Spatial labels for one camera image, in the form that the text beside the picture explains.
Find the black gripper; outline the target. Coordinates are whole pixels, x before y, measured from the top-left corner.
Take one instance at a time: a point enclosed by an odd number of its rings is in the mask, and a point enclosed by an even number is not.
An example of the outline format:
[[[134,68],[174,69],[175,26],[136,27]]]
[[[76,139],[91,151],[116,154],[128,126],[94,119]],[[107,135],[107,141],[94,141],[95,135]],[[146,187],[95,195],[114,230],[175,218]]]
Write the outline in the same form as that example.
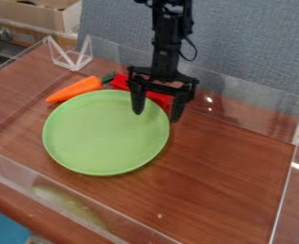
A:
[[[168,77],[151,74],[151,68],[130,66],[127,86],[131,90],[132,110],[143,113],[147,92],[159,92],[175,96],[171,121],[178,122],[187,103],[195,98],[199,79],[179,71]]]

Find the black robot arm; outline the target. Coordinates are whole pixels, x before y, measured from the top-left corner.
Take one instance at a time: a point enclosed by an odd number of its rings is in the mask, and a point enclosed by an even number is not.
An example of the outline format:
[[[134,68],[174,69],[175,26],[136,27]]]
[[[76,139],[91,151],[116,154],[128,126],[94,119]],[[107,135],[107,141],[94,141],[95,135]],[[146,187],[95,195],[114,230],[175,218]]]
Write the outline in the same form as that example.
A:
[[[132,110],[140,114],[146,107],[147,92],[160,92],[175,98],[171,121],[178,122],[186,104],[195,99],[199,79],[180,73],[179,58],[188,59],[182,53],[182,41],[196,48],[188,36],[192,34],[192,0],[135,0],[152,10],[154,54],[151,67],[128,69],[127,85],[131,90]]]

